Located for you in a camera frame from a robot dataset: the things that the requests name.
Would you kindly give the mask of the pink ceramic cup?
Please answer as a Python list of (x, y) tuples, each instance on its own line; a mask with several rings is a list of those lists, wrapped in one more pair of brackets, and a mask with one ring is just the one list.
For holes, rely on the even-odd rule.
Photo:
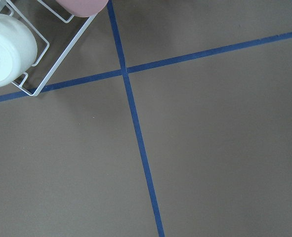
[(56, 0), (65, 10), (77, 17), (90, 17), (98, 14), (108, 0)]

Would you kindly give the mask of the white ceramic cup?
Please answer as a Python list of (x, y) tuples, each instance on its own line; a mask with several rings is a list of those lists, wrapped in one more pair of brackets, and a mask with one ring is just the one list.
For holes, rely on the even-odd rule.
[(37, 53), (37, 43), (29, 28), (12, 16), (0, 14), (0, 87), (29, 69)]

